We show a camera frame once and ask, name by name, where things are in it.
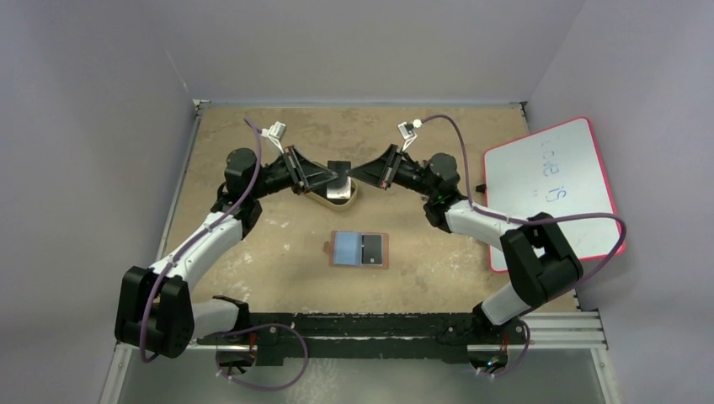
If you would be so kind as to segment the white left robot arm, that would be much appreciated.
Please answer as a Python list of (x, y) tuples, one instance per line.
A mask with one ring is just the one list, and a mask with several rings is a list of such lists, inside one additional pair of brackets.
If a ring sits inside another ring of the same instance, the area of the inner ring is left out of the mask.
[(177, 358), (194, 341), (221, 335), (243, 343), (251, 332), (248, 304), (225, 296), (194, 303), (192, 289), (214, 264), (258, 223), (260, 199), (284, 189), (305, 194), (338, 178), (295, 146), (282, 146), (285, 125), (255, 130), (254, 148), (226, 157), (224, 182), (209, 213), (172, 252), (147, 268), (134, 266), (123, 276), (115, 337), (138, 348), (141, 361)]

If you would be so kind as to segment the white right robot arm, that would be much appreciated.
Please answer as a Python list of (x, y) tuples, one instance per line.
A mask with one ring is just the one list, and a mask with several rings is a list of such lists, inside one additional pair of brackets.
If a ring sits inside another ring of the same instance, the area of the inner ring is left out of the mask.
[(461, 176), (450, 154), (438, 152), (417, 162), (390, 145), (348, 175), (379, 189), (396, 184), (421, 194), (431, 226), (472, 237), (503, 254), (509, 282), (472, 311), (472, 330), (485, 343), (502, 336), (507, 322), (555, 299), (583, 277), (582, 264), (550, 215), (509, 219), (470, 201), (458, 189)]

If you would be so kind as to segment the pink leather card holder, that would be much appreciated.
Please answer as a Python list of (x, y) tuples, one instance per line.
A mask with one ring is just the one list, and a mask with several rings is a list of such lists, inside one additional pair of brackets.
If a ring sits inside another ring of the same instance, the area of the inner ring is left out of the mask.
[[(382, 266), (364, 265), (360, 262), (361, 235), (382, 234), (384, 237), (384, 264)], [(389, 236), (383, 232), (333, 231), (324, 242), (323, 251), (328, 255), (328, 264), (345, 268), (389, 268)]]

